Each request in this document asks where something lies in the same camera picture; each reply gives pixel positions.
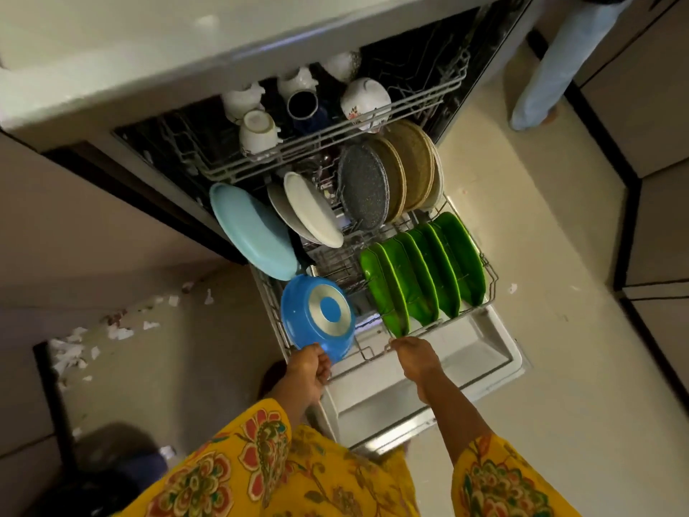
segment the person's left hand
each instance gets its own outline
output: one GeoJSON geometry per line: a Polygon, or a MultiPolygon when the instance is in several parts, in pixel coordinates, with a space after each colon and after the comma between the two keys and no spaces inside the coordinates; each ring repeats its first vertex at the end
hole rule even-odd
{"type": "Polygon", "coordinates": [[[323,386],[330,377],[330,358],[318,343],[294,352],[289,357],[286,377],[299,382],[306,389],[309,404],[318,404],[323,386]]]}

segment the forearm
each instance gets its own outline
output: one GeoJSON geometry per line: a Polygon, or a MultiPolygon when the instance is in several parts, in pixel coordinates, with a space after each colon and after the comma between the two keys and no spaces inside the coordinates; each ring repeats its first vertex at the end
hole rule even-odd
{"type": "Polygon", "coordinates": [[[309,397],[306,394],[308,388],[304,384],[304,378],[293,373],[285,374],[277,385],[273,387],[267,397],[275,399],[289,419],[289,424],[295,427],[299,424],[309,407],[309,397]]]}
{"type": "Polygon", "coordinates": [[[490,434],[491,428],[471,401],[443,372],[428,374],[421,386],[454,465],[469,443],[490,434]]]}

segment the person in yellow dress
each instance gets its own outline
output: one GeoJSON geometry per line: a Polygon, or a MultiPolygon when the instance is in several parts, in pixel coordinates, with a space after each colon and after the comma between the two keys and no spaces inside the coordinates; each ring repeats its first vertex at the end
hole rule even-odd
{"type": "MultiPolygon", "coordinates": [[[[444,374],[423,339],[392,341],[404,374],[433,409],[454,464],[456,516],[569,517],[572,506],[496,436],[444,374]]],[[[294,353],[265,399],[219,431],[122,516],[416,517],[411,475],[398,448],[378,461],[299,425],[330,374],[318,344],[294,353]]]]}

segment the pant leg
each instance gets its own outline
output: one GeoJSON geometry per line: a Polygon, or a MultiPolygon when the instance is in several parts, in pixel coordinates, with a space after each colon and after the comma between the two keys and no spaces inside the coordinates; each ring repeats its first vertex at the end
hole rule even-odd
{"type": "Polygon", "coordinates": [[[596,5],[578,0],[521,93],[512,112],[512,129],[523,130],[540,125],[548,110],[562,97],[583,62],[630,3],[632,0],[614,5],[596,5]]]}

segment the beige floor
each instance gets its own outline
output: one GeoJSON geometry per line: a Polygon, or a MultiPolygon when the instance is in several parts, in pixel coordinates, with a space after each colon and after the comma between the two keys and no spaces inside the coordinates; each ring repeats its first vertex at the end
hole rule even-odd
{"type": "MultiPolygon", "coordinates": [[[[507,90],[503,78],[483,87],[440,147],[446,190],[500,275],[497,311],[533,364],[478,407],[582,515],[684,515],[689,422],[606,286],[622,183],[566,103],[547,127],[506,126],[506,100],[534,62],[522,49],[507,90]]],[[[64,399],[86,464],[112,454],[104,427],[193,450],[253,401],[280,357],[246,269],[180,296],[177,307],[127,314],[131,339],[110,341],[103,327],[85,335],[102,354],[70,370],[64,399]],[[143,321],[160,327],[143,331],[143,321]]],[[[412,441],[409,464],[422,515],[451,515],[437,428],[412,441]]]]}

